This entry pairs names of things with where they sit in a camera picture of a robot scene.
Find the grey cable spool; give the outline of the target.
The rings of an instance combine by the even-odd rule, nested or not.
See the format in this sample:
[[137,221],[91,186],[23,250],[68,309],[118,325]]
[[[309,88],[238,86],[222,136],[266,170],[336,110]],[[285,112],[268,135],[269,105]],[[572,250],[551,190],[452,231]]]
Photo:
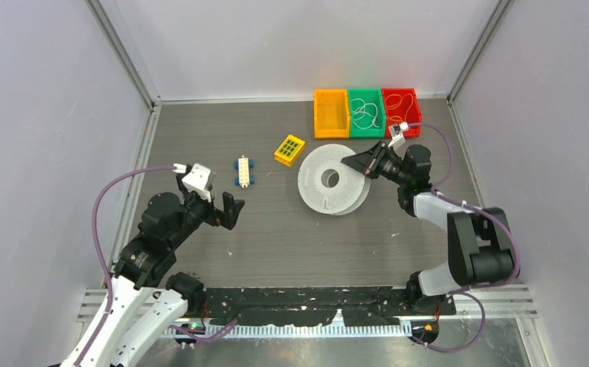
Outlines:
[[355,211],[366,200],[371,182],[341,160],[355,152],[345,145],[327,144],[311,151],[300,165],[297,187],[312,210],[331,216]]

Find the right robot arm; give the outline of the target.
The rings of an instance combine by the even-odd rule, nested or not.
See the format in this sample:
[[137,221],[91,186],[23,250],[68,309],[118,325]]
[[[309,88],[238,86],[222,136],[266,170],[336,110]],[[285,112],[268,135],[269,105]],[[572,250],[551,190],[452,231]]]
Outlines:
[[430,181],[431,151],[410,145],[399,156],[380,141],[341,162],[368,179],[395,183],[398,204],[412,217],[447,233],[447,260],[417,271],[406,283],[405,300],[415,313],[427,313],[442,298],[470,286],[502,284],[517,276],[519,257],[510,239],[504,211],[450,200]]

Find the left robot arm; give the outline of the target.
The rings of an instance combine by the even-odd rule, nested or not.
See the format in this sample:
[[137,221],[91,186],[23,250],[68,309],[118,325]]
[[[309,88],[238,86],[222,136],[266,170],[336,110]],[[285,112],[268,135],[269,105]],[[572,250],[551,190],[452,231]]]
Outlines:
[[176,263],[176,250],[203,224],[233,229],[245,201],[228,192],[215,207],[208,174],[177,174],[180,196],[159,193],[147,204],[138,234],[122,249],[106,298],[63,366],[135,366],[182,315],[205,304],[204,285],[178,272],[142,317],[139,310]]

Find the green bin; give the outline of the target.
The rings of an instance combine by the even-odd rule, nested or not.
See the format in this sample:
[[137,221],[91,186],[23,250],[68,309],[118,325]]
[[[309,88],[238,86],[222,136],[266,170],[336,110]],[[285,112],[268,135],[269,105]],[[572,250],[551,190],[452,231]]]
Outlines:
[[380,89],[349,89],[350,138],[383,138],[386,114]]

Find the red bin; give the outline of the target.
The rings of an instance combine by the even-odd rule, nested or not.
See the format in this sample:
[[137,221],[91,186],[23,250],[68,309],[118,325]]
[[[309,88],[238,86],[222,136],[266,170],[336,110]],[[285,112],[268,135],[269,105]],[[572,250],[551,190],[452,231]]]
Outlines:
[[409,130],[404,137],[418,138],[421,135],[422,112],[414,88],[383,88],[380,91],[387,117],[386,136],[390,137],[390,125],[407,122]]

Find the orange bin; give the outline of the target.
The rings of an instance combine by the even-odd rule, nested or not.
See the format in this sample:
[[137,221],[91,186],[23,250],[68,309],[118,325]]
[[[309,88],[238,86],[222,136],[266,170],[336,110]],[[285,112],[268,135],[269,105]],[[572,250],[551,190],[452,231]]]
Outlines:
[[313,97],[315,138],[348,138],[350,132],[348,91],[346,89],[316,89]]

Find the yellow toy brick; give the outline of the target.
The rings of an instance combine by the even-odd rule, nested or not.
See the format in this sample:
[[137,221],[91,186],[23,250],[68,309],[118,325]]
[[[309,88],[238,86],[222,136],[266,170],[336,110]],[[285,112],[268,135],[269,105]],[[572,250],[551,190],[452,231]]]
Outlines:
[[292,167],[304,150],[306,143],[295,135],[287,135],[283,142],[274,152],[275,161]]

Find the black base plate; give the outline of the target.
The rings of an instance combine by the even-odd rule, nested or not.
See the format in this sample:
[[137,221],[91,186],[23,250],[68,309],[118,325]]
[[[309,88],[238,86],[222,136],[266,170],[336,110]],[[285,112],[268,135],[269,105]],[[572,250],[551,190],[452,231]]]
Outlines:
[[392,326],[401,317],[453,316],[445,297],[411,301],[402,287],[211,287],[206,315],[222,325],[327,326],[336,316],[346,326]]

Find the left aluminium frame post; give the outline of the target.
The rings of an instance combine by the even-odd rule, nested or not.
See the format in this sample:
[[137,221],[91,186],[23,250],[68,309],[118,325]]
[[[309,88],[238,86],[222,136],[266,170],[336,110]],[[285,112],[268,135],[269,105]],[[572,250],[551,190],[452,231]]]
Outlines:
[[157,106],[158,98],[156,96],[152,96],[146,83],[143,81],[142,75],[134,63],[133,58],[128,52],[124,41],[121,39],[116,25],[112,22],[110,15],[113,14],[113,11],[108,12],[104,6],[103,1],[86,0],[86,4],[89,10],[92,12],[96,23],[101,28],[105,39],[113,50],[125,74],[128,76],[138,95],[141,97],[142,102],[149,111],[152,111]]

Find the aluminium frame post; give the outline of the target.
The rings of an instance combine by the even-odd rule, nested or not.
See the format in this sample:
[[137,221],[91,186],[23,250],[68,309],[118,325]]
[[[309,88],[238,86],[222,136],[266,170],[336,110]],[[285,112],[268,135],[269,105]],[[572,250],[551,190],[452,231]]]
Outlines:
[[142,102],[149,111],[152,111],[157,106],[158,98],[156,96],[152,96],[146,83],[143,81],[142,75],[134,63],[133,58],[128,52],[124,41],[121,39],[116,25],[112,22],[110,15],[113,14],[113,11],[108,12],[104,6],[103,1],[86,0],[86,4],[89,10],[92,12],[96,23],[101,28],[105,39],[113,50],[125,74],[128,76],[138,95],[141,97]]
[[506,13],[512,7],[514,2],[514,0],[496,1],[495,6],[493,7],[493,11],[490,13],[490,16],[486,20],[483,30],[481,31],[471,52],[469,53],[468,58],[464,63],[464,66],[461,68],[461,71],[458,74],[454,86],[451,88],[450,93],[447,95],[446,100],[450,106],[455,105],[456,99],[458,98],[458,95],[460,94],[465,83],[467,82],[471,72],[477,65],[478,60],[480,59],[483,52],[486,50],[488,44],[491,42],[495,32],[503,22]]

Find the right aluminium frame post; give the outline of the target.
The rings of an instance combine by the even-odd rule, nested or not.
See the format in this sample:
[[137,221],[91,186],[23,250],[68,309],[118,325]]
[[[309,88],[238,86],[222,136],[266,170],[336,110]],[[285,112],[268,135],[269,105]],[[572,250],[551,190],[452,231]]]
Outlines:
[[488,44],[491,42],[495,32],[503,22],[506,13],[512,7],[514,2],[514,0],[496,1],[495,6],[493,7],[493,11],[490,13],[490,16],[486,20],[483,30],[481,31],[471,52],[469,53],[468,58],[464,63],[464,66],[461,68],[461,71],[458,74],[454,86],[451,88],[450,93],[447,95],[446,100],[450,106],[455,105],[456,99],[458,98],[458,95],[460,94],[465,83],[467,82],[471,72],[477,65],[478,60],[480,59],[483,52],[486,50]]

